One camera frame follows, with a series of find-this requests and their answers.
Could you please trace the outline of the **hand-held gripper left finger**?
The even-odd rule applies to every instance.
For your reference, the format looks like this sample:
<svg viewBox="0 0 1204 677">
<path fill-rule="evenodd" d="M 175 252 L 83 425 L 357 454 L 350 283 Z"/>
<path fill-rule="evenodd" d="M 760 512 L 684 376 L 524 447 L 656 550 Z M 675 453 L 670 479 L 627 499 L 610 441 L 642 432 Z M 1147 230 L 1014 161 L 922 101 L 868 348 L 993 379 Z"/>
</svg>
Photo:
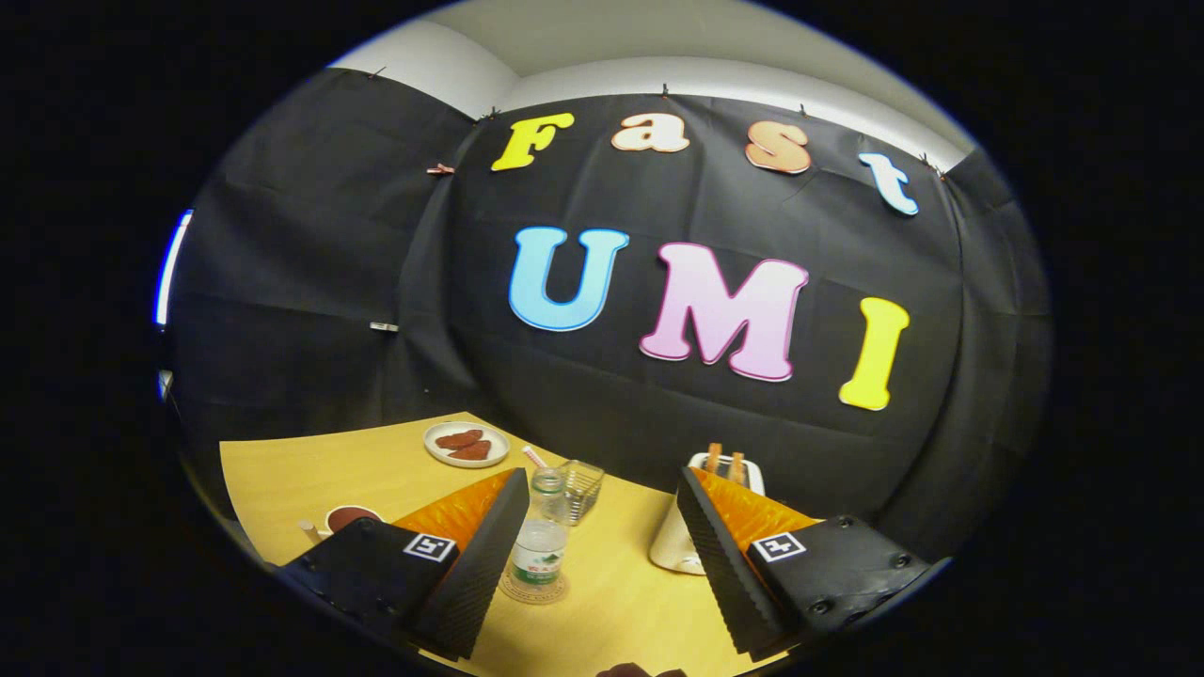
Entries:
<svg viewBox="0 0 1204 677">
<path fill-rule="evenodd" d="M 468 659 L 527 511 L 510 469 L 394 523 L 358 518 L 277 578 L 384 644 Z"/>
</svg>

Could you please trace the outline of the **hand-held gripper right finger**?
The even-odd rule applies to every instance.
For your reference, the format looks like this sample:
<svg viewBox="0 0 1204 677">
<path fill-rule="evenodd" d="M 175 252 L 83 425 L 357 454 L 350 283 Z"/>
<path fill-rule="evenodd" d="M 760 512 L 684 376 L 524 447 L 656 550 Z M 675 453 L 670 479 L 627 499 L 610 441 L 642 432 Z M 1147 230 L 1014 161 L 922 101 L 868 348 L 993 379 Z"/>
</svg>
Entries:
<svg viewBox="0 0 1204 677">
<path fill-rule="evenodd" d="M 869 626 L 950 564 L 858 517 L 818 520 L 702 469 L 681 470 L 675 505 L 736 650 L 757 661 Z"/>
</svg>

